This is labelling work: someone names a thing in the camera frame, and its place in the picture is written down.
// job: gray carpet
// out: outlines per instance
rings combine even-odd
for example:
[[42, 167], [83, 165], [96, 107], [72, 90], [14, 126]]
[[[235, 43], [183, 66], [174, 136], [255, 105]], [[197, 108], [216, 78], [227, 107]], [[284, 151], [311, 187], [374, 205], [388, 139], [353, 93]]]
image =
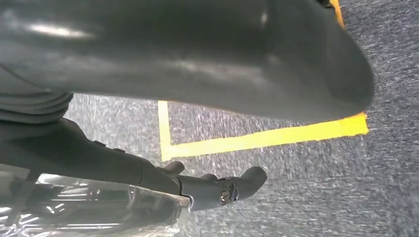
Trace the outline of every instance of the gray carpet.
[[[370, 133], [178, 158], [193, 175], [240, 175], [252, 165], [269, 175], [251, 199], [194, 213], [197, 230], [185, 236], [419, 236], [419, 1], [341, 7], [377, 76]], [[169, 115], [174, 144], [290, 125], [174, 103]], [[91, 139], [162, 164], [155, 101], [77, 95], [66, 117]]]

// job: shiny leather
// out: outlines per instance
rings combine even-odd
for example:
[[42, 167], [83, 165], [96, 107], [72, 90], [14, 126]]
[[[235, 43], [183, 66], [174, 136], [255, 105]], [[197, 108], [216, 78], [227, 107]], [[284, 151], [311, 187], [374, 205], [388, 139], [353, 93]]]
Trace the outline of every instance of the shiny leather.
[[314, 0], [2, 0], [0, 20], [1, 66], [36, 93], [303, 121], [354, 115], [373, 97], [366, 58]]

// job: yellow tape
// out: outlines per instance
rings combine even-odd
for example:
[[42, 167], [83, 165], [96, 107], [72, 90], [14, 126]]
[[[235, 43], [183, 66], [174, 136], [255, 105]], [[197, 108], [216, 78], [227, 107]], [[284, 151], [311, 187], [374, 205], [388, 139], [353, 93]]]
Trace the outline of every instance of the yellow tape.
[[344, 26], [344, 23], [343, 23], [342, 12], [340, 11], [339, 0], [330, 0], [330, 3], [335, 7], [337, 22], [340, 24], [340, 26], [342, 26], [344, 28], [345, 26]]
[[[331, 0], [331, 3], [335, 7], [338, 22], [343, 26], [338, 0]], [[162, 161], [167, 161], [174, 157], [193, 157], [368, 133], [366, 117], [361, 113], [336, 121], [300, 127], [279, 128], [240, 137], [217, 138], [172, 146], [170, 142], [168, 103], [166, 101], [159, 101], [159, 123]]]
[[169, 125], [169, 113], [168, 113], [168, 102], [159, 101], [159, 129], [160, 129], [160, 148], [162, 149], [162, 160], [170, 160], [173, 156], [170, 154], [168, 149], [171, 147], [170, 142], [170, 125]]

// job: plastic wrap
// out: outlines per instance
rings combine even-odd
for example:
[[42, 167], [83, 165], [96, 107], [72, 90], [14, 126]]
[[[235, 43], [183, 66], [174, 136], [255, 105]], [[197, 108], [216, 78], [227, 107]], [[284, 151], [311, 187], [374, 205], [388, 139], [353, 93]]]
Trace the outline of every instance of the plastic wrap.
[[181, 196], [7, 165], [0, 189], [3, 237], [171, 237], [190, 210]]

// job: yellow line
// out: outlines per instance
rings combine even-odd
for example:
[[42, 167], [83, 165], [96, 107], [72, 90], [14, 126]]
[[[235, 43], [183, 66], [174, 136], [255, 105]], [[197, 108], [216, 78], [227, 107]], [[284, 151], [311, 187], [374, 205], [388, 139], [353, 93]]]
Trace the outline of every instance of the yellow line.
[[170, 126], [169, 126], [169, 113], [168, 102], [159, 101], [159, 129], [160, 129], [160, 147], [162, 149], [162, 161], [167, 161], [172, 158], [170, 155]]
[[192, 157], [366, 133], [368, 133], [368, 128], [365, 116], [359, 114], [350, 118], [307, 126], [287, 127], [240, 137], [179, 144], [172, 146], [169, 152], [171, 157]]
[[337, 22], [339, 22], [340, 26], [344, 28], [345, 26], [343, 23], [342, 12], [340, 11], [339, 0], [330, 0], [330, 3], [335, 7]]

